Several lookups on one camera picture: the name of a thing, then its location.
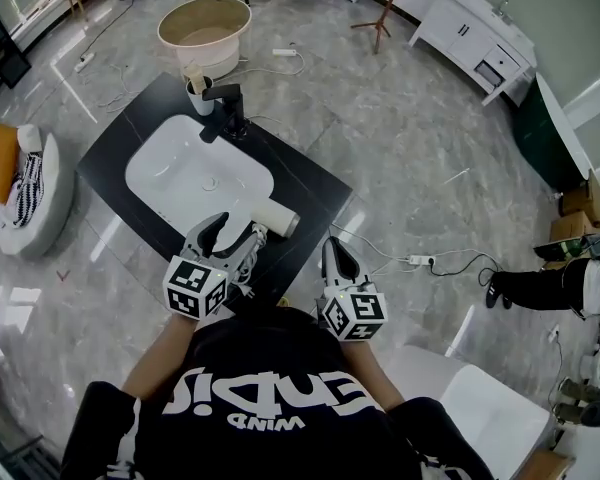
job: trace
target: white ottoman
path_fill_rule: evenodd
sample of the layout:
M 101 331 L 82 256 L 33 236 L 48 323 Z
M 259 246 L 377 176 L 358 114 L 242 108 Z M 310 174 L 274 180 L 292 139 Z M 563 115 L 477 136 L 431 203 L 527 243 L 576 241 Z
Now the white ottoman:
M 63 162 L 58 143 L 50 133 L 43 144 L 42 201 L 29 223 L 22 228 L 3 227 L 0 220 L 0 250 L 4 254 L 35 259 L 51 247 L 69 215 L 74 178 L 74 169 Z
M 549 412 L 477 366 L 406 346 L 384 369 L 405 400 L 438 400 L 494 478 L 512 478 L 534 449 Z

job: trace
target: black countertop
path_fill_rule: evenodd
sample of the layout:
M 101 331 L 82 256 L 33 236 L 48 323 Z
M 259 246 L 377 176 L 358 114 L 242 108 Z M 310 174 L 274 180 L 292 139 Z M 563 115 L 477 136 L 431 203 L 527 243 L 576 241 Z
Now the black countertop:
M 78 173 L 138 235 L 167 261 L 178 255 L 185 238 L 142 202 L 127 186 L 125 171 L 134 153 L 169 117 L 184 114 L 203 125 L 220 123 L 218 102 L 210 116 L 199 116 L 184 83 L 163 73 L 109 125 L 78 164 Z M 250 123 L 247 137 L 231 141 L 269 169 L 271 199 L 295 211 L 300 223 L 283 239 L 273 232 L 258 252 L 251 275 L 254 299 L 234 290 L 225 304 L 234 312 L 245 306 L 275 305 L 316 248 L 351 189 L 339 179 L 260 126 Z

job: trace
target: electrical outlet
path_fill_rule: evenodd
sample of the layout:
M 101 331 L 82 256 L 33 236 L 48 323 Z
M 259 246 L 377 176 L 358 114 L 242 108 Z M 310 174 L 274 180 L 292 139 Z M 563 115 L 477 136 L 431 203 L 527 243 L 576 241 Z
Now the electrical outlet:
M 553 343 L 554 341 L 556 341 L 556 338 L 558 337 L 559 332 L 560 332 L 560 326 L 558 324 L 556 324 L 556 326 L 553 329 L 551 329 L 551 332 L 547 336 L 547 341 L 549 343 Z
M 417 254 L 412 254 L 409 256 L 409 265 L 435 265 L 436 258 L 435 256 L 419 256 Z

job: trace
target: black faucet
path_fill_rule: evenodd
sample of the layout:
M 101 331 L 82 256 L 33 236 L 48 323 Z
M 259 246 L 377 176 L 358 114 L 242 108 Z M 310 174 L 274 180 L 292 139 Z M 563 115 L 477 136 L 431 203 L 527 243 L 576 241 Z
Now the black faucet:
M 217 100 L 220 98 L 224 100 L 222 108 L 226 114 L 226 118 L 221 125 L 214 127 L 207 126 L 200 132 L 200 138 L 207 144 L 211 144 L 216 140 L 223 130 L 235 139 L 242 138 L 247 134 L 240 85 L 220 85 L 202 91 L 202 99 L 204 101 Z

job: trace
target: sink drain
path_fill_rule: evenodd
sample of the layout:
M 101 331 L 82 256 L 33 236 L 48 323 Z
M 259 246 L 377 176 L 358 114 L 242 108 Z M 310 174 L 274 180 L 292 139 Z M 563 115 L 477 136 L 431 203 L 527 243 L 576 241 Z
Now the sink drain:
M 211 191 L 217 189 L 219 184 L 220 184 L 220 182 L 217 179 L 207 178 L 205 181 L 202 182 L 202 190 L 211 192 Z

